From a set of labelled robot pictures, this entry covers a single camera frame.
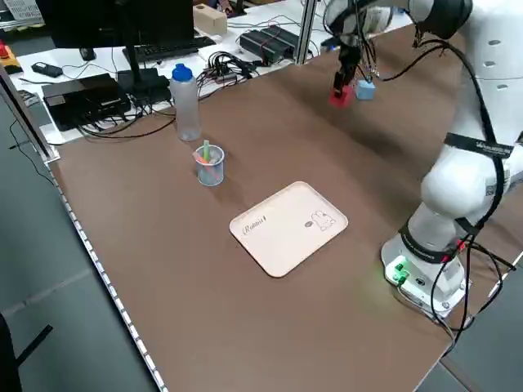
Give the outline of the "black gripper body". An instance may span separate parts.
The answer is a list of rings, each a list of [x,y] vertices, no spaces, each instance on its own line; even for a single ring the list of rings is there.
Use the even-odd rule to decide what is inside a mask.
[[[338,59],[341,65],[358,65],[362,59],[362,42],[358,34],[342,34],[337,36],[340,46]]]

